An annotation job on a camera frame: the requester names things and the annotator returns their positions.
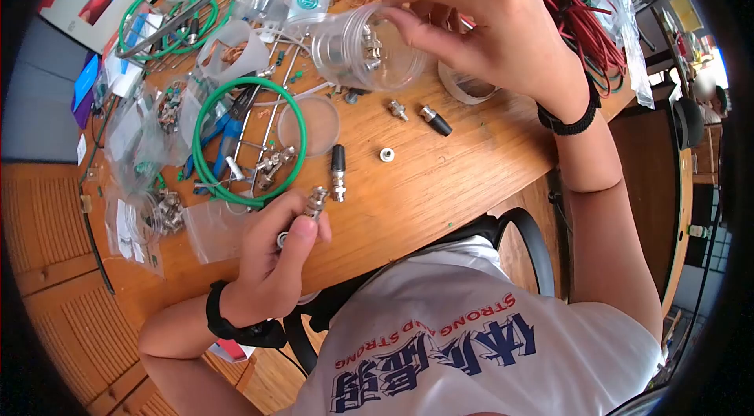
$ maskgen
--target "black connector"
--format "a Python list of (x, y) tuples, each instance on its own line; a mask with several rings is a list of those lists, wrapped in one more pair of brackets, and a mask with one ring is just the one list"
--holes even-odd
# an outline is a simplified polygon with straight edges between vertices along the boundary
[(330, 174), (333, 175), (333, 200), (345, 200), (345, 148), (343, 145), (333, 147), (333, 160), (330, 162)]
[(427, 123), (429, 123), (429, 126), (440, 135), (447, 137), (453, 131), (450, 125), (448, 125), (448, 122), (440, 117), (436, 111), (430, 109), (429, 106), (424, 106), (419, 114), (427, 121)]
[(192, 19), (188, 26), (188, 43), (195, 44), (199, 41), (199, 19)]
[(345, 148), (343, 145), (333, 147), (333, 161), (330, 170), (345, 170)]

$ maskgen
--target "hand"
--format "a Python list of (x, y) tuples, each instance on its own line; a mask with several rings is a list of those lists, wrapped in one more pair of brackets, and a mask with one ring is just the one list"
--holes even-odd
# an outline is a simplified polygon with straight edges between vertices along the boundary
[[(294, 189), (249, 215), (238, 279), (220, 296), (220, 314), (237, 328), (287, 316), (301, 297), (301, 270), (317, 236), (330, 242), (326, 212), (319, 222), (303, 216), (308, 196)], [(278, 234), (288, 230), (283, 250)]]
[[(382, 0), (410, 3), (413, 14), (385, 16), (406, 44), (451, 68), (535, 99), (564, 123), (581, 118), (589, 101), (578, 56), (562, 41), (542, 0)], [(458, 14), (476, 27), (460, 33)]]

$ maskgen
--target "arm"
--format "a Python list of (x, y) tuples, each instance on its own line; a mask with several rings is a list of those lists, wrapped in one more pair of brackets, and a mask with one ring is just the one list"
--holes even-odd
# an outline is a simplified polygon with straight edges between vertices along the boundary
[[(301, 295), (301, 268), (317, 234), (329, 241), (327, 215), (306, 216), (300, 191), (280, 195), (249, 215), (238, 279), (220, 296), (220, 315), (237, 328), (284, 317)], [(285, 247), (275, 239), (290, 225)], [(149, 377), (179, 414), (262, 414), (201, 356), (217, 337), (207, 328), (207, 295), (173, 305), (149, 318), (139, 334), (139, 355)]]
[[(563, 123), (589, 100), (578, 56), (563, 43), (542, 0), (383, 0), (407, 44), (451, 68), (538, 101)], [(458, 14), (476, 27), (460, 33)], [(556, 137), (563, 184), (572, 193), (573, 301), (600, 301), (633, 317), (659, 341), (660, 300), (633, 223), (620, 159), (597, 113), (579, 135)]]

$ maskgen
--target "white nut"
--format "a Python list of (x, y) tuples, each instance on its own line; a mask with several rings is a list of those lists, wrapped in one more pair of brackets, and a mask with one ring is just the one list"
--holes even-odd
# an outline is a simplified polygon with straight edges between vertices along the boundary
[(382, 148), (382, 151), (379, 152), (379, 158), (384, 162), (389, 163), (390, 161), (395, 159), (395, 151), (393, 151), (391, 148)]

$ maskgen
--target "wall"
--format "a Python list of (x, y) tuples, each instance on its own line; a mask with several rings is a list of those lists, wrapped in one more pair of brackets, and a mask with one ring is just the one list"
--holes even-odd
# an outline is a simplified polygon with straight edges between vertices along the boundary
[(87, 50), (36, 16), (24, 36), (2, 114), (2, 159), (76, 162), (70, 111)]

